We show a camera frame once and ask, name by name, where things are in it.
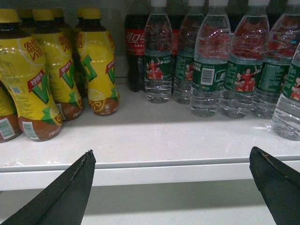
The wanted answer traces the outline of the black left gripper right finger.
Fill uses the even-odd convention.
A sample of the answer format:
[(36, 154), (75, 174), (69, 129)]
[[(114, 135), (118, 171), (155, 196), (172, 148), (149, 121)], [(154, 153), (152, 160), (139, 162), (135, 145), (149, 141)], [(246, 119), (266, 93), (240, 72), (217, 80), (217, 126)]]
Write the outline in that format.
[(277, 225), (300, 223), (300, 173), (269, 153), (253, 147), (250, 171)]

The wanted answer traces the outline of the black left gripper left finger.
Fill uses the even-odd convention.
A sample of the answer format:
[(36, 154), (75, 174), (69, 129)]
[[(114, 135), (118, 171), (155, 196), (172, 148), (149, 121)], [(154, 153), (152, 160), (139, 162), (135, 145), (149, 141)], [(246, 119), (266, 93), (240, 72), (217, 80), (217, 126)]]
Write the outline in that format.
[(3, 225), (80, 225), (90, 196), (96, 159), (89, 150)]

